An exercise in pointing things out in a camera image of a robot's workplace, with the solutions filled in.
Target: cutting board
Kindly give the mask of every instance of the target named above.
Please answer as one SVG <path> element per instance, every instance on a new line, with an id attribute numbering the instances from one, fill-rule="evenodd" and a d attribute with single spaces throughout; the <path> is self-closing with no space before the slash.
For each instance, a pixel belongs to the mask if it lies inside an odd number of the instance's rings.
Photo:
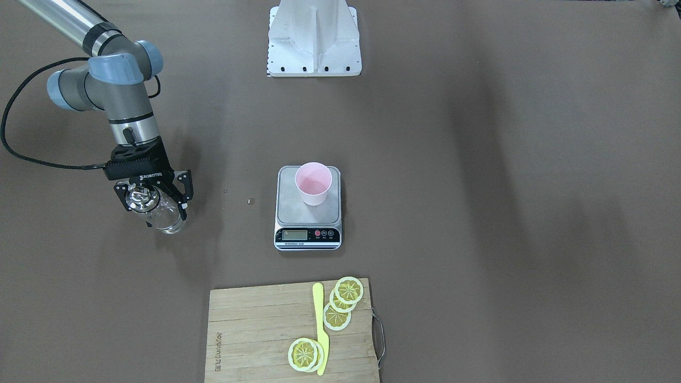
<path id="1" fill-rule="evenodd" d="M 208 309 L 206 383 L 380 383 L 373 345 L 369 280 L 350 323 L 329 334 L 324 375 L 299 372 L 288 349 L 300 337 L 317 338 L 314 282 L 212 290 Z M 323 281 L 324 305 L 336 281 Z"/>

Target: pink cup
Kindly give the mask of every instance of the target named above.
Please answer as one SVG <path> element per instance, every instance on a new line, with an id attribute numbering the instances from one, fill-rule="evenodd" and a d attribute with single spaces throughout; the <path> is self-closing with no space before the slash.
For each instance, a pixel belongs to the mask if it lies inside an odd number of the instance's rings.
<path id="1" fill-rule="evenodd" d="M 319 162 L 308 162 L 296 171 L 296 186 L 302 201 L 310 206 L 324 202 L 331 189 L 331 170 Z"/>

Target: digital scale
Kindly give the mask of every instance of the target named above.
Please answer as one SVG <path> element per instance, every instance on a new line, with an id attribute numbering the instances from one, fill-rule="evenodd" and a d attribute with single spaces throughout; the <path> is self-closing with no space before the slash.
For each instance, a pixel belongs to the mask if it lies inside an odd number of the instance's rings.
<path id="1" fill-rule="evenodd" d="M 296 187 L 300 166 L 284 166 L 276 182 L 274 247 L 283 251 L 335 250 L 341 246 L 341 172 L 331 170 L 331 188 L 324 202 L 309 206 Z"/>

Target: light blue joint cap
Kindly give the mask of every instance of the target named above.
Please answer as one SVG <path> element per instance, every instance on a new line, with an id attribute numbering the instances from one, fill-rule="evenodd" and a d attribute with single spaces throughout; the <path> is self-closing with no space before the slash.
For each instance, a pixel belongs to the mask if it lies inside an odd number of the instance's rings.
<path id="1" fill-rule="evenodd" d="M 136 43 L 141 45 L 146 51 L 146 55 L 149 56 L 149 62 L 151 63 L 151 76 L 147 78 L 149 80 L 163 70 L 163 56 L 161 56 L 161 52 L 159 52 L 159 49 L 154 44 L 146 40 L 140 40 Z"/>
<path id="2" fill-rule="evenodd" d="M 59 108 L 76 110 L 66 102 L 59 88 L 59 76 L 61 76 L 61 72 L 64 72 L 65 70 L 67 69 L 58 70 L 50 75 L 50 78 L 47 79 L 47 94 L 50 96 L 52 102 L 54 102 Z"/>
<path id="3" fill-rule="evenodd" d="M 116 85 L 133 85 L 144 81 L 140 66 L 131 53 L 92 57 L 90 74 L 99 81 Z"/>

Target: lemon slice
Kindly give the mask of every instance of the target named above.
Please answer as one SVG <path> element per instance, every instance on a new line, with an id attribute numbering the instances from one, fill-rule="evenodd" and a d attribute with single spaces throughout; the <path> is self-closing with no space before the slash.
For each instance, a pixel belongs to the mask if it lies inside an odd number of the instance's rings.
<path id="1" fill-rule="evenodd" d="M 312 340 L 312 341 L 315 342 L 315 344 L 317 345 L 317 355 L 318 355 L 317 363 L 315 363 L 315 365 L 312 366 L 312 368 L 305 370 L 305 372 L 317 371 L 321 367 L 321 364 L 324 362 L 324 348 L 321 347 L 321 344 L 319 344 L 318 341 L 315 341 L 315 340 Z"/>
<path id="2" fill-rule="evenodd" d="M 336 282 L 334 293 L 338 300 L 346 305 L 354 305 L 362 299 L 364 295 L 364 286 L 362 282 L 355 277 L 343 277 Z"/>
<path id="3" fill-rule="evenodd" d="M 340 331 L 347 327 L 352 317 L 351 312 L 339 313 L 331 307 L 331 303 L 327 303 L 324 307 L 324 324 L 333 331 Z"/>
<path id="4" fill-rule="evenodd" d="M 289 364 L 296 371 L 307 371 L 317 364 L 319 349 L 317 342 L 308 338 L 298 338 L 289 347 Z"/>
<path id="5" fill-rule="evenodd" d="M 355 306 L 357 305 L 357 303 L 354 305 L 346 305 L 345 303 L 341 302 L 333 290 L 331 290 L 331 294 L 329 294 L 329 303 L 331 303 L 331 307 L 333 307 L 333 309 L 339 313 L 349 313 L 350 311 L 354 310 Z"/>

